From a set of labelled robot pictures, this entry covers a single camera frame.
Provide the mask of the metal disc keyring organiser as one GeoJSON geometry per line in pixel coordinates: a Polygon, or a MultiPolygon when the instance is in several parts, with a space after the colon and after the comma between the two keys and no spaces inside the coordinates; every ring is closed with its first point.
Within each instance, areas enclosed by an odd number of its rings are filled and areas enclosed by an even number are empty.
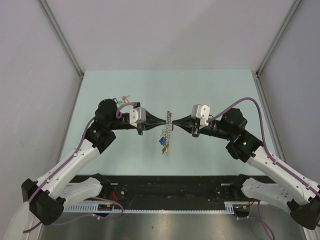
{"type": "Polygon", "coordinates": [[[160,139],[164,137],[165,142],[164,145],[161,145],[162,149],[161,152],[162,154],[168,155],[169,153],[169,145],[170,145],[170,137],[171,137],[171,132],[173,130],[173,124],[172,124],[172,112],[167,111],[166,112],[166,125],[163,127],[160,139]]]}

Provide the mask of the blue tag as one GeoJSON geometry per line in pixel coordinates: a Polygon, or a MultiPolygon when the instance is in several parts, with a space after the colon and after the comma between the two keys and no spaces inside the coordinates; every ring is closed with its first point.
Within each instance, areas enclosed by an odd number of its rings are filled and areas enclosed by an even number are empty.
{"type": "Polygon", "coordinates": [[[164,144],[165,144],[165,138],[162,137],[162,138],[159,140],[159,143],[160,143],[161,145],[164,145],[164,144]]]}

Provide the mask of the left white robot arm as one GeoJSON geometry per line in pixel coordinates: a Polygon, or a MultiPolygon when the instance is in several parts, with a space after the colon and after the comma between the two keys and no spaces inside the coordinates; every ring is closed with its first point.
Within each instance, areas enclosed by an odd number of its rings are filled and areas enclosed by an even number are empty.
{"type": "Polygon", "coordinates": [[[98,104],[94,117],[85,126],[78,146],[51,170],[36,181],[27,179],[22,185],[22,198],[29,202],[30,212],[41,224],[53,224],[67,205],[97,197],[105,200],[112,192],[111,182],[96,173],[82,182],[75,190],[63,193],[67,184],[93,159],[101,155],[116,139],[115,130],[144,131],[165,125],[141,107],[139,102],[117,106],[113,99],[104,99],[98,104]]]}

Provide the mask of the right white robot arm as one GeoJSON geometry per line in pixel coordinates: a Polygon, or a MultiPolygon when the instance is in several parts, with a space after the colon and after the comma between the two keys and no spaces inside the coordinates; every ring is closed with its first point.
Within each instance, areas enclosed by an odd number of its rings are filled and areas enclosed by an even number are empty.
{"type": "Polygon", "coordinates": [[[302,227],[314,230],[320,224],[320,185],[308,179],[277,156],[268,152],[266,144],[248,132],[247,120],[238,108],[231,108],[220,120],[209,118],[208,107],[174,120],[193,137],[207,135],[228,141],[226,149],[236,160],[260,170],[275,185],[268,185],[252,177],[239,174],[231,183],[230,194],[242,201],[245,197],[261,200],[288,213],[302,227]]]}

